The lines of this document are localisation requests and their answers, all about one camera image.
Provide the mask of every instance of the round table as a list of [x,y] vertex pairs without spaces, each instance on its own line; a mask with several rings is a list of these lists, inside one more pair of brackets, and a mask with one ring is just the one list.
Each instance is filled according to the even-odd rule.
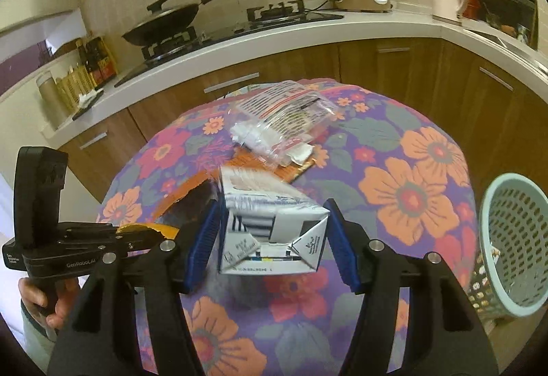
[[[320,204],[334,198],[347,220],[398,253],[422,257],[438,251],[466,288],[477,224],[468,168],[456,143],[420,113],[385,96],[330,79],[301,83],[339,105],[339,126],[316,141],[316,165],[293,185]],[[188,177],[232,158],[225,116],[241,98],[190,110],[157,133],[116,176],[98,221],[153,221],[158,202]],[[408,300],[402,289],[390,371],[401,366]],[[336,375],[361,303],[341,281],[327,246],[319,270],[302,275],[224,276],[212,258],[204,284],[182,296],[210,376]],[[142,363],[155,371],[142,300],[137,316]]]

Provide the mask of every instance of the light green basket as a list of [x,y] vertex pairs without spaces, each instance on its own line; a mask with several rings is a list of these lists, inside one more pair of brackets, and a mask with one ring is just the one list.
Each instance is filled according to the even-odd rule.
[[522,175],[503,174],[485,193],[479,227],[469,299],[481,320],[533,314],[548,298],[546,195]]

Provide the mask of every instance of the gas stove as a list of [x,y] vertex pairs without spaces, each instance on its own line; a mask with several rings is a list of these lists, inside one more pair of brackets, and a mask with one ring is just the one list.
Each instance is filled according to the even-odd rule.
[[246,34],[258,33],[272,28],[299,25],[309,22],[322,22],[342,19],[342,15],[325,14],[315,11],[306,11],[303,0],[280,2],[266,7],[249,8],[248,21],[234,26],[219,29],[211,33],[197,33],[193,26],[189,26],[182,33],[173,35],[161,42],[142,48],[144,62],[130,71],[114,87],[119,87],[140,74],[152,70],[169,60],[184,56],[206,46],[211,46],[241,37]]

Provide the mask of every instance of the screw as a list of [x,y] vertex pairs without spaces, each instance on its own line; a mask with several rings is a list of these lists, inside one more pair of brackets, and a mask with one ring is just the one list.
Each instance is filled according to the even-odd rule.
[[442,256],[438,254],[437,252],[431,252],[429,253],[426,258],[428,258],[428,261],[434,265],[437,265],[438,263],[441,263]]
[[384,249],[384,243],[380,240],[371,240],[369,242],[369,248],[376,252],[381,252]]
[[164,240],[160,243],[160,249],[164,252],[169,252],[175,249],[175,242],[173,240]]
[[105,255],[103,255],[103,263],[106,265],[110,265],[111,263],[114,263],[116,260],[116,254],[114,252],[107,252]]

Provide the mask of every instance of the kitchen counter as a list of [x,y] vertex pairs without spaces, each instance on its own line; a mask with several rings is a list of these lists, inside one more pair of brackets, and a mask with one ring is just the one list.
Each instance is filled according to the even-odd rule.
[[505,42],[520,46],[545,65],[548,65],[548,60],[484,22],[464,19],[463,26],[460,27],[435,21],[428,14],[396,10],[387,14],[349,12],[340,14],[343,14],[345,18],[273,28],[202,48],[146,71],[118,88],[114,88],[114,82],[112,82],[105,86],[103,97],[84,116],[76,121],[68,120],[56,131],[45,128],[42,134],[52,147],[58,148],[114,113],[150,95],[211,71],[292,49],[374,38],[443,38],[499,66],[548,103],[546,76],[504,49],[466,29],[495,34]]

